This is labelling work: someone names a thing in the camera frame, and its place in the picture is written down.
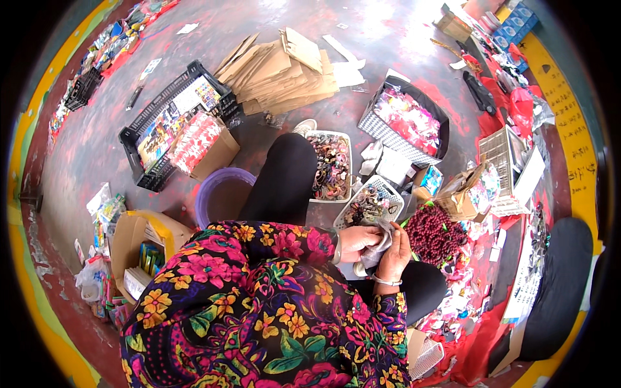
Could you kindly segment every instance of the white plastic basket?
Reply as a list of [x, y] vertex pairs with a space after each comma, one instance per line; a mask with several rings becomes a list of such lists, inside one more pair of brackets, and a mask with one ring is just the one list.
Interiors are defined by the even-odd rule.
[[310, 136], [317, 136], [317, 135], [328, 135], [328, 136], [342, 136], [345, 138], [345, 140], [347, 140], [347, 147], [349, 149], [349, 155], [348, 155], [348, 167], [349, 170], [347, 171], [347, 176], [345, 177], [345, 182], [347, 182], [347, 190], [345, 191], [345, 195], [344, 195], [344, 199], [335, 199], [333, 201], [328, 201], [328, 200], [324, 200], [324, 199], [314, 199], [311, 198], [309, 199], [310, 202], [320, 202], [320, 203], [326, 203], [326, 204], [344, 204], [346, 202], [349, 202], [349, 200], [351, 199], [351, 140], [349, 135], [347, 135], [347, 133], [343, 133], [343, 132], [334, 132], [334, 131], [321, 131], [321, 130], [316, 130], [316, 131], [308, 131], [306, 132], [306, 138], [308, 139]]
[[419, 357], [414, 363], [414, 367], [409, 368], [407, 371], [410, 378], [414, 380], [420, 379], [429, 369], [436, 366], [437, 363], [444, 358], [444, 348], [440, 342], [425, 338], [423, 347], [420, 349]]
[[358, 198], [358, 195], [360, 194], [362, 189], [364, 189], [365, 187], [369, 187], [370, 185], [375, 186], [379, 192], [381, 192], [386, 198], [388, 198], [388, 200], [390, 201], [390, 206], [397, 205], [397, 210], [394, 213], [390, 214], [389, 212], [384, 212], [381, 218], [387, 221], [397, 220], [397, 217], [399, 216], [399, 214], [401, 214], [401, 211], [405, 206], [403, 198], [395, 189], [392, 188], [391, 185], [388, 184], [388, 182], [384, 180], [384, 178], [380, 177], [379, 175], [374, 175], [369, 178], [369, 180], [360, 188], [360, 190], [356, 192], [353, 197], [351, 197], [351, 199], [347, 202], [347, 205], [345, 205], [343, 210], [341, 210], [341, 212], [338, 214], [337, 218], [332, 224], [334, 229], [343, 230], [347, 228], [347, 226], [345, 225], [345, 212], [347, 211], [347, 209], [349, 209], [350, 204], [353, 203], [356, 198]]

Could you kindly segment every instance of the white plastic bag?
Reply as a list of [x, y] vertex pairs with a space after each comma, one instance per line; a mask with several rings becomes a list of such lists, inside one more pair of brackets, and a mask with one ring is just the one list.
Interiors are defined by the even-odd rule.
[[101, 293], [101, 279], [108, 275], [108, 267], [102, 256], [86, 260], [82, 271], [76, 275], [76, 287], [82, 287], [82, 299], [97, 302]]

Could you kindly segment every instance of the red plastic bag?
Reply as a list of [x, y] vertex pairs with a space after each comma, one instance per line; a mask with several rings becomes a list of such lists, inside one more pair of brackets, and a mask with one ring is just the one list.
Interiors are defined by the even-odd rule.
[[517, 88], [511, 92], [511, 105], [509, 115], [520, 129], [520, 135], [524, 139], [532, 136], [533, 130], [533, 97], [528, 91]]

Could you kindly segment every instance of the yellow painted border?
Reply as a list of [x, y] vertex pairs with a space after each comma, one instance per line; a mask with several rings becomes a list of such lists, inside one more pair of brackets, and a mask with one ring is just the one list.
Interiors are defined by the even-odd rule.
[[[524, 37], [522, 43], [520, 51], [528, 58], [528, 65], [555, 114], [556, 128], [567, 163], [571, 215], [588, 224], [593, 236], [593, 255], [599, 255], [602, 242], [597, 239], [597, 160], [589, 129], [567, 79], [548, 50], [532, 32]], [[563, 346], [550, 359], [533, 363], [513, 386], [530, 388], [540, 376], [552, 377], [576, 340], [585, 318], [586, 312], [580, 311]]]
[[119, 0], [104, 0], [100, 3], [80, 23], [73, 34], [67, 38], [58, 50], [48, 65], [47, 71], [41, 77], [26, 112], [21, 112], [17, 119], [14, 138], [12, 139], [11, 158], [9, 160], [7, 213], [9, 214], [9, 239], [12, 259], [17, 278], [28, 311], [39, 331], [39, 335], [64, 376], [73, 381], [76, 387], [95, 388], [101, 377], [76, 349], [47, 300], [45, 291], [35, 272], [34, 262], [30, 257], [24, 224], [20, 216], [21, 206], [17, 200], [17, 195], [21, 187], [25, 159], [28, 155], [32, 134], [39, 120], [39, 113], [47, 92], [52, 87], [57, 75], [69, 62], [69, 59], [84, 39], [102, 22], [104, 16], [118, 2]]

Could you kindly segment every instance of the floral print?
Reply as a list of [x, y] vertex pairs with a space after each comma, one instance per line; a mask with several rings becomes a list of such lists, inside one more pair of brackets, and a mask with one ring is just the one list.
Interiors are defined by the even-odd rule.
[[132, 387], [410, 385], [407, 304], [366, 305], [329, 263], [336, 233], [219, 222], [147, 286], [121, 331]]

